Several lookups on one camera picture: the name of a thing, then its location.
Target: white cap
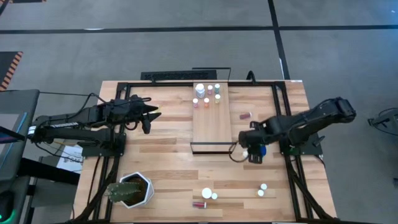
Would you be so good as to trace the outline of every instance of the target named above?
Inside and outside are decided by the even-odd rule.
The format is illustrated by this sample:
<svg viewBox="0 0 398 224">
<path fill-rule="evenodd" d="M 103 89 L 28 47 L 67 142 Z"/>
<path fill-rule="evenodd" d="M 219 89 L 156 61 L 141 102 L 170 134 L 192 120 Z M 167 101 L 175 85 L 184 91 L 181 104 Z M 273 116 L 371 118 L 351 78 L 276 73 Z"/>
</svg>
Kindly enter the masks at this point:
<svg viewBox="0 0 398 224">
<path fill-rule="evenodd" d="M 267 190 L 267 188 L 268 188 L 267 184 L 261 184 L 261 189 L 262 190 Z"/>
<path fill-rule="evenodd" d="M 205 199 L 209 199 L 211 197 L 211 189 L 206 187 L 201 191 L 201 196 Z"/>
<path fill-rule="evenodd" d="M 211 195 L 211 198 L 214 199 L 214 200 L 216 200 L 216 199 L 218 198 L 218 195 L 217 195 L 216 193 L 213 193 L 213 194 Z"/>
<path fill-rule="evenodd" d="M 203 90 L 205 89 L 205 86 L 202 83 L 197 84 L 197 86 L 195 87 L 196 90 Z"/>
<path fill-rule="evenodd" d="M 262 197 L 264 196 L 264 191 L 263 190 L 259 190 L 257 191 L 258 196 Z"/>
</svg>

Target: bottle cap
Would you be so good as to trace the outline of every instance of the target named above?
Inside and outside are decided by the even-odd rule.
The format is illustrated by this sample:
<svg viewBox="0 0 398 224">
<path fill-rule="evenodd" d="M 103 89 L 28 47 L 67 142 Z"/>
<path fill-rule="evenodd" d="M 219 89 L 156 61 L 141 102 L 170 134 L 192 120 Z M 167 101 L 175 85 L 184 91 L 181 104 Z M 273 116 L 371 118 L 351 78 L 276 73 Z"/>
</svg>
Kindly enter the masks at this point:
<svg viewBox="0 0 398 224">
<path fill-rule="evenodd" d="M 201 196 L 205 199 L 209 199 L 211 197 L 211 189 L 206 187 L 201 191 Z"/>
<path fill-rule="evenodd" d="M 196 90 L 204 90 L 205 86 L 202 83 L 197 84 L 197 86 L 195 87 Z"/>
<path fill-rule="evenodd" d="M 259 191 L 257 191 L 257 194 L 258 194 L 260 197 L 262 197 L 262 196 L 264 196 L 264 191 L 263 191 L 263 190 L 259 190 Z"/>
<path fill-rule="evenodd" d="M 267 184 L 261 184 L 261 189 L 262 190 L 267 190 L 267 188 L 268 188 Z"/>
</svg>

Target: black metal frame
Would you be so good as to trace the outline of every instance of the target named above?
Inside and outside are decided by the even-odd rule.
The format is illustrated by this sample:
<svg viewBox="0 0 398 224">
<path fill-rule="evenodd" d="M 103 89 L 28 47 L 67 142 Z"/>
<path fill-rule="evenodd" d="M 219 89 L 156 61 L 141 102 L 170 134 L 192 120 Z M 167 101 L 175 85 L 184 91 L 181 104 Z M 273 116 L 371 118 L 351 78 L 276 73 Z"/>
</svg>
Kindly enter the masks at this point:
<svg viewBox="0 0 398 224">
<path fill-rule="evenodd" d="M 268 86 L 271 87 L 272 89 L 272 94 L 274 98 L 274 104 L 275 104 L 275 110 L 277 115 L 282 115 L 282 110 L 280 108 L 280 103 L 279 103 L 279 96 L 278 96 L 278 89 L 282 93 L 282 99 L 284 102 L 284 107 L 285 107 L 285 113 L 286 115 L 291 115 L 291 110 L 290 110 L 290 105 L 289 105 L 289 99 L 287 96 L 287 89 L 285 82 L 283 81 L 274 81 L 274 82 L 262 82 L 262 81 L 257 81 L 254 74 L 249 72 L 247 80 L 251 80 L 251 82 L 227 82 L 228 86 Z M 126 91 L 124 98 L 127 99 L 130 95 L 131 88 L 133 87 L 153 87 L 153 86 L 187 86 L 187 87 L 193 87 L 193 81 L 186 81 L 186 82 L 147 82 L 147 83 L 126 83 L 126 82 L 119 82 L 117 85 L 116 89 L 116 96 L 115 99 L 119 99 L 121 97 L 121 93 L 123 90 Z M 119 129 L 119 132 L 124 131 L 124 126 L 121 126 Z M 284 139 L 283 141 L 279 141 L 280 145 L 280 151 L 281 154 L 283 154 L 283 151 L 289 147 L 289 142 L 287 139 Z M 287 168 L 287 176 L 288 176 L 288 181 L 289 181 L 289 187 L 290 187 L 290 193 L 292 196 L 292 205 L 295 213 L 295 219 L 296 222 L 299 221 L 315 221 L 317 219 L 313 219 L 313 214 L 312 214 L 312 209 L 314 210 L 322 210 L 320 206 L 316 203 L 315 199 L 311 196 L 310 192 L 307 190 L 307 184 L 305 181 L 305 174 L 304 174 L 304 169 L 303 169 L 303 164 L 300 155 L 295 156 L 295 161 L 297 165 L 297 170 L 298 170 L 298 175 L 295 173 L 292 165 L 292 161 L 290 160 L 289 155 L 284 155 L 285 159 L 285 164 Z M 114 158 L 114 162 L 118 163 L 116 167 L 119 165 L 119 157 Z M 101 170 L 101 176 L 99 180 L 99 186 L 101 186 L 106 178 L 106 173 L 108 170 L 108 164 L 109 164 L 109 157 L 104 157 L 104 162 Z M 297 191 L 295 188 L 295 184 L 299 186 L 299 189 L 303 192 L 303 199 L 305 202 L 305 210 L 307 213 L 307 218 L 303 219 L 301 217 L 300 213 L 300 206 L 299 206 L 299 199 L 297 197 Z M 104 219 L 107 221 L 110 221 L 111 218 L 111 212 L 112 212 L 112 202 L 108 200 L 107 205 L 106 205 L 106 212 L 105 212 L 105 218 L 104 219 L 99 219 L 99 214 L 100 214 L 100 206 L 101 202 L 99 202 L 94 210 L 94 215 L 93 215 L 93 220 L 98 220 L 98 221 L 103 221 Z"/>
</svg>

